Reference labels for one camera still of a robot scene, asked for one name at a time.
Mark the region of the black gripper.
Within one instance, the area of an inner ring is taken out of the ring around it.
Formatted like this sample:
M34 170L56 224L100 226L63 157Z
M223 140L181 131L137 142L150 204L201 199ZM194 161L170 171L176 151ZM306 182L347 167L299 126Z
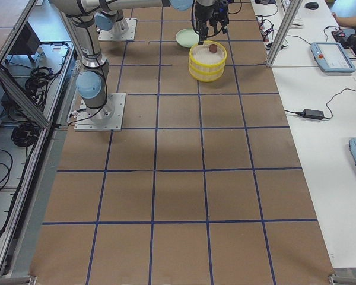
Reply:
M228 32L229 1L193 1L192 26L199 35L198 45L203 45L208 35L208 24L214 33Z

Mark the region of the person forearm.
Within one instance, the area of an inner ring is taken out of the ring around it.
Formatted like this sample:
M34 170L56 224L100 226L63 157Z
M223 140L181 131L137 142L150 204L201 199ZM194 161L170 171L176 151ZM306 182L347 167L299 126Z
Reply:
M335 12L332 13L333 18L341 27L356 28L356 16L353 17L340 17Z

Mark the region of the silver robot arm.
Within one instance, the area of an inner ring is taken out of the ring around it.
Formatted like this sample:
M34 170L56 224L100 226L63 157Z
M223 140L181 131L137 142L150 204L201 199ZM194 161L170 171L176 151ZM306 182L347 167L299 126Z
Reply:
M108 29L125 25L123 10L133 8L173 7L178 11L192 10L190 21L201 45L214 34L226 33L229 24L230 1L54 1L59 12L66 17L67 29L75 46L80 48L82 72L75 85L86 106L86 117L73 122L85 131L120 130L122 126L125 94L110 94L107 88L109 62L102 54L97 29L98 16L108 21Z

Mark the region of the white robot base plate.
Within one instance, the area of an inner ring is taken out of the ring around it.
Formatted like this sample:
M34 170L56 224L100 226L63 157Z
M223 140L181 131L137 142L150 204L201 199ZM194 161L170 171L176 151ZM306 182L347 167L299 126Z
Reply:
M125 108L126 93L110 93L107 103L99 113L86 107L81 100L80 112L75 119L75 131L120 131L122 129L123 113Z

